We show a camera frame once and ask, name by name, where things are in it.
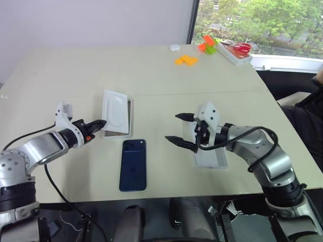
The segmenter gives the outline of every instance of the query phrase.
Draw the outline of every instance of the window frame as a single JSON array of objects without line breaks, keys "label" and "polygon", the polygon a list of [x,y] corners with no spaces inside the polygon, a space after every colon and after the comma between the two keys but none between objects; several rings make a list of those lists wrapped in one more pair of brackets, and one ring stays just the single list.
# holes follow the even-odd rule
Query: window frame
[{"label": "window frame", "polygon": [[[192,43],[199,3],[193,0],[186,44]],[[270,54],[252,54],[252,57],[251,64],[257,71],[317,73],[323,69],[323,59]]]}]

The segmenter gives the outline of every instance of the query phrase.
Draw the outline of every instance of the floor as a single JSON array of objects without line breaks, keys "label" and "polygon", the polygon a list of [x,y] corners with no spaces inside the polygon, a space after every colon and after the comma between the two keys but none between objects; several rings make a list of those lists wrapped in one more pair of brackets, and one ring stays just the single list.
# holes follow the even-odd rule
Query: floor
[{"label": "floor", "polygon": [[[210,197],[190,198],[198,203],[207,211],[210,205],[216,207]],[[140,200],[123,200],[123,201],[106,201],[106,202],[93,202],[78,204],[86,213],[91,213],[97,223],[105,230],[108,237],[108,241],[112,241],[117,222],[120,220],[121,215],[128,206],[139,205],[145,209],[146,214],[146,226],[144,228],[144,239],[152,239],[159,237],[183,237],[181,229],[174,230],[169,224],[168,207],[170,199],[140,199]],[[62,227],[60,231],[52,238],[52,242],[57,241],[76,241],[78,233],[74,231],[71,226],[62,223],[59,217],[59,211],[42,210],[41,216],[47,218],[48,223],[57,221]],[[62,217],[65,221],[68,221],[79,228],[78,221],[80,216],[74,212],[63,212]],[[215,233],[218,233],[220,241],[224,241],[221,227],[217,226]],[[239,242],[253,242],[263,241],[272,242],[275,238],[271,232],[270,224],[265,217],[258,215],[245,216],[239,215],[233,222],[233,231],[236,239]],[[91,230],[91,240],[89,241],[103,241],[102,235],[96,228]]]}]

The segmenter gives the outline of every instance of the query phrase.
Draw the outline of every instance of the red scissors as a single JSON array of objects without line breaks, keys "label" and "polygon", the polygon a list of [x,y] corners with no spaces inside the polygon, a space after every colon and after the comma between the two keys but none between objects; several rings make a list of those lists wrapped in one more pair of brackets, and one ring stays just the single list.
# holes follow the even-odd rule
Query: red scissors
[{"label": "red scissors", "polygon": [[241,54],[247,54],[251,50],[251,45],[247,43],[238,43],[233,45],[233,49]]}]

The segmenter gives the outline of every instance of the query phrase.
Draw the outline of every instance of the blue smartphone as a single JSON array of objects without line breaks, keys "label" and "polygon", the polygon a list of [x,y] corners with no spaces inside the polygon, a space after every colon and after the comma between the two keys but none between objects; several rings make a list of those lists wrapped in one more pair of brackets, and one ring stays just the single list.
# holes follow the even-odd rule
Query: blue smartphone
[{"label": "blue smartphone", "polygon": [[119,189],[122,192],[143,191],[146,186],[146,142],[125,140],[122,144]]}]

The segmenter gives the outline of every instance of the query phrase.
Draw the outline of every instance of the white wall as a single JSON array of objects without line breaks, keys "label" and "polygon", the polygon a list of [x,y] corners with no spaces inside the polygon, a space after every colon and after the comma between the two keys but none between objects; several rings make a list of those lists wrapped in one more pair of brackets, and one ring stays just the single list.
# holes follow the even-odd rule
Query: white wall
[{"label": "white wall", "polygon": [[41,46],[185,44],[193,0],[0,0],[0,83]]}]

